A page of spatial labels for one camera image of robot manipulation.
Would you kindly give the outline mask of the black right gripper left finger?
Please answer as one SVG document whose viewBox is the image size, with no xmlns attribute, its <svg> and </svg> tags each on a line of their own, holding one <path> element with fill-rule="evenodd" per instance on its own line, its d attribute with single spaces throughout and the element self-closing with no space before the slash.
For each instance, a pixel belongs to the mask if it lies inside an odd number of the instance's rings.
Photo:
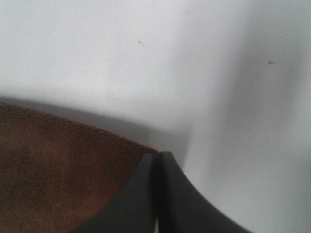
<svg viewBox="0 0 311 233">
<path fill-rule="evenodd" d="M 138 167 L 124 188 L 74 233 L 153 233 L 152 178 L 155 155 L 143 154 Z"/>
</svg>

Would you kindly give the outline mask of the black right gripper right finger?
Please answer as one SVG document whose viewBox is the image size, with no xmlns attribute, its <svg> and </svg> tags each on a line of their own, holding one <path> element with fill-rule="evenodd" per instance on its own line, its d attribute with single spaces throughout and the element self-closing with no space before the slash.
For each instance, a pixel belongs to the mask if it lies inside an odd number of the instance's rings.
<svg viewBox="0 0 311 233">
<path fill-rule="evenodd" d="M 171 152 L 157 161 L 160 233 L 248 233 L 208 202 L 186 177 Z"/>
</svg>

